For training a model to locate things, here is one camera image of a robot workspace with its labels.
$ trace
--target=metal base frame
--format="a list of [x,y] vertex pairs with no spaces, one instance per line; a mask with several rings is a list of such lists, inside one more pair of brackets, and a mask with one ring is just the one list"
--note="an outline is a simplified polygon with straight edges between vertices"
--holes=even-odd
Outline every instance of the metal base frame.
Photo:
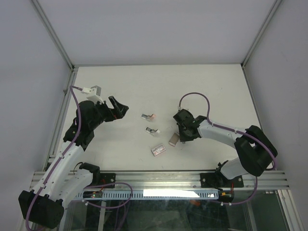
[[[181,189],[181,190],[215,190],[214,188],[202,188],[200,173],[212,173],[214,171],[101,171],[101,173],[115,173],[116,182],[126,182],[134,190],[144,189]],[[31,187],[43,177],[45,172],[35,172]],[[73,176],[71,171],[65,181]],[[255,177],[243,175],[243,188],[234,188],[235,191],[250,191],[254,189]],[[289,190],[289,184],[283,171],[268,171],[258,177],[259,191]],[[126,186],[116,185],[112,190],[128,190]]]

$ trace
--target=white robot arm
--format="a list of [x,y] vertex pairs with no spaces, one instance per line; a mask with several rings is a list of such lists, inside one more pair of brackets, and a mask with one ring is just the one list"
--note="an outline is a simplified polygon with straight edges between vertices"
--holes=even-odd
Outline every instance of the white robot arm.
[[194,118],[185,109],[178,111],[173,118],[179,126],[181,142],[193,141],[197,138],[208,138],[236,149],[238,158],[218,165],[215,178],[220,179],[221,183],[212,182],[211,185],[215,184],[217,187],[224,187],[223,183],[247,173],[256,177],[260,176],[272,162],[272,157],[259,144],[260,142],[270,149],[275,157],[277,156],[277,150],[257,126],[252,125],[250,128],[244,129],[210,123],[205,116],[200,115]]
[[44,227],[54,229],[61,221],[64,210],[79,191],[89,185],[98,185],[100,168],[83,163],[77,173],[68,181],[65,178],[76,164],[91,140],[94,130],[102,122],[122,119],[128,107],[120,104],[113,96],[109,100],[114,108],[108,108],[106,101],[101,99],[101,89],[97,86],[77,88],[87,95],[86,101],[77,106],[76,118],[64,136],[64,143],[56,155],[55,160],[33,189],[22,191],[18,201],[26,219]]

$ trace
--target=purple cable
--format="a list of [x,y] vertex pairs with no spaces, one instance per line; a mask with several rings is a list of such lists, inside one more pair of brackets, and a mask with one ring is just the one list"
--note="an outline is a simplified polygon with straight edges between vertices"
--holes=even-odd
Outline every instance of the purple cable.
[[122,228],[122,226],[123,226],[123,224],[124,224],[124,221],[125,221],[125,219],[126,219],[126,216],[127,216],[127,213],[128,213],[129,206],[130,206],[130,204],[128,204],[127,209],[126,209],[126,210],[125,210],[125,212],[124,212],[124,215],[123,215],[122,221],[121,221],[121,223],[119,224],[119,227],[116,229],[116,231],[120,231],[120,230],[121,230],[121,228]]
[[130,192],[131,192],[130,196],[129,196],[129,198],[123,204],[118,205],[118,206],[114,206],[114,207],[107,207],[107,206],[99,206],[99,205],[93,204],[93,203],[91,203],[91,202],[89,202],[87,200],[84,200],[84,201],[86,203],[88,203],[89,205],[92,205],[92,206],[97,207],[97,208],[108,208],[108,209],[111,209],[111,208],[120,208],[120,207],[126,205],[129,202],[129,200],[132,198],[132,196],[133,196],[133,188],[129,184],[125,183],[125,182],[114,182],[114,183],[109,183],[109,184],[88,186],[85,189],[101,188],[101,187],[106,187],[106,186],[116,185],[116,184],[124,184],[124,185],[128,186],[129,189],[130,189]]
[[117,208],[116,209],[116,216],[115,216],[115,229],[114,229],[114,231],[116,230],[116,225],[117,225],[117,217],[118,217],[118,215],[119,215],[119,210],[120,210],[120,208]]
[[[82,88],[79,88],[79,87],[75,87],[75,86],[70,86],[69,89],[72,93],[72,96],[75,100],[75,103],[76,103],[76,106],[77,106],[77,111],[78,111],[78,118],[79,118],[79,123],[78,123],[78,130],[76,132],[76,135],[75,137],[73,138],[73,140],[70,142],[70,144],[68,145],[68,147],[63,151],[62,155],[65,156],[65,154],[67,153],[67,151],[73,146],[74,142],[76,141],[79,133],[80,133],[80,130],[81,130],[81,111],[80,111],[80,107],[79,107],[79,104],[78,104],[78,100],[76,98],[76,95],[74,94],[73,92],[73,88],[77,89],[77,90],[82,90]],[[55,170],[55,168],[58,166],[59,162],[62,160],[62,158],[59,157],[59,159],[55,162],[55,164],[53,165],[53,167],[51,168],[50,172],[48,173],[47,177],[45,178],[45,180],[43,181],[43,184],[46,184],[47,181],[49,180],[50,176],[52,175],[53,171]],[[32,207],[36,201],[36,199],[38,198],[39,194],[42,192],[43,188],[40,187],[37,194],[35,194],[33,200],[31,201],[30,203],[30,206],[29,206],[29,209],[27,211],[27,215],[26,215],[26,229],[28,231],[42,231],[43,229],[45,229],[44,227],[38,229],[38,230],[32,230],[29,226],[29,218],[30,218],[30,213],[31,213],[31,210],[32,210]]]
[[[222,126],[222,125],[218,125],[218,124],[215,124],[215,123],[211,122],[211,120],[210,120],[210,118],[209,118],[209,115],[210,115],[210,101],[208,100],[208,98],[207,98],[205,95],[203,95],[203,94],[201,94],[201,93],[198,93],[198,92],[190,92],[190,93],[187,93],[187,94],[183,95],[182,98],[180,99],[180,102],[179,102],[179,110],[180,110],[180,108],[181,108],[181,103],[182,103],[182,100],[184,99],[184,97],[186,97],[186,96],[188,96],[188,95],[193,95],[193,94],[194,94],[194,95],[201,95],[201,96],[203,96],[203,97],[206,99],[206,101],[207,101],[207,114],[206,114],[206,119],[207,119],[207,121],[209,122],[209,124],[211,124],[212,126],[215,126],[215,127],[217,127],[217,128],[225,129],[225,130],[232,131],[232,132],[235,132],[235,133],[237,132],[237,133],[239,133],[239,134],[241,134],[241,135],[244,135],[244,136],[247,136],[247,137],[253,139],[255,142],[257,142],[258,144],[260,144],[260,145],[269,153],[269,155],[271,156],[271,158],[272,158],[272,160],[273,160],[273,167],[272,167],[272,168],[269,168],[269,169],[267,169],[267,170],[274,170],[274,169],[276,169],[276,167],[277,167],[277,161],[276,161],[275,156],[273,155],[273,153],[271,152],[271,150],[270,150],[264,143],[262,143],[260,140],[258,140],[257,138],[255,138],[255,137],[253,137],[252,135],[249,135],[249,134],[247,134],[247,133],[245,133],[245,132],[236,131],[236,130],[234,130],[234,129],[232,129],[232,128],[229,128],[229,127],[226,127],[226,126]],[[246,203],[247,201],[250,201],[250,200],[255,196],[255,194],[256,194],[256,192],[257,192],[257,187],[258,187],[258,180],[257,180],[257,177],[256,177],[256,184],[255,184],[255,188],[254,188],[252,194],[251,194],[247,199],[245,199],[245,200],[243,200],[243,201],[240,201],[240,202],[232,203],[232,205],[240,205],[240,204]]]

